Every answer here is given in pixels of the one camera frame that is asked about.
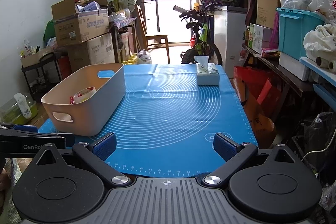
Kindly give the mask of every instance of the power cord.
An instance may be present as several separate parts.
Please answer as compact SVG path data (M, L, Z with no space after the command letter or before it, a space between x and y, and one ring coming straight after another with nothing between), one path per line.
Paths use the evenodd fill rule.
M325 149L320 150L320 151L311 151L311 152L308 152L308 153L305 154L305 156L302 158L302 161L303 161L309 154L313 154L313 153L321 153L321 152L325 152L325 151L327 151L327 149L331 146L331 143L333 142L335 135L336 135L336 128L335 128L334 135L333 135L333 137L332 137L331 140L330 140L330 143L328 144L328 146L327 146Z

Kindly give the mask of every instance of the turquoise plastic bin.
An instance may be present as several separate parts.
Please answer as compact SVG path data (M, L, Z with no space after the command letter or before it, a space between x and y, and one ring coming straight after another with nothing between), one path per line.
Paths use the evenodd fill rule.
M277 8L279 12L279 51L299 60L306 56L303 39L307 33L324 25L323 16L304 10Z

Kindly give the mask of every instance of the bicycle tire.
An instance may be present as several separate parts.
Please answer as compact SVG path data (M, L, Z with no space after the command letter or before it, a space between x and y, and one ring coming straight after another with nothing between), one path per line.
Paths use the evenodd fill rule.
M221 52L217 48L216 44L214 42L208 42L208 45L213 49L214 53L216 54L218 65L223 66L223 59Z
M195 50L194 48L190 48L189 50L184 52L181 64L190 64L190 63L195 64L196 62L195 62L194 57L198 55L199 54L197 50Z

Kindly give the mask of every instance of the blue silicone baking mat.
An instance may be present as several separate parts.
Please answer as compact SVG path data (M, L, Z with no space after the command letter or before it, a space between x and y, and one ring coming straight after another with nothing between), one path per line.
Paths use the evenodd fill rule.
M124 66L124 99L100 133L76 141L114 132L117 149L106 163L128 174L190 177L215 170L224 164L213 149L217 132L257 144L236 92L217 68L219 86L197 86L195 65ZM48 119L39 132L57 130Z

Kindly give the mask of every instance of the silver bolt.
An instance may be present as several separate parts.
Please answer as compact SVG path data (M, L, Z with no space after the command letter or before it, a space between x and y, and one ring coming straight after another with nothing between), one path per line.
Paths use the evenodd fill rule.
M128 177L125 176L115 176L112 178L112 182L115 184L124 184L128 182Z
M207 184L218 184L221 182L221 179L217 176L208 176L204 178L204 182Z

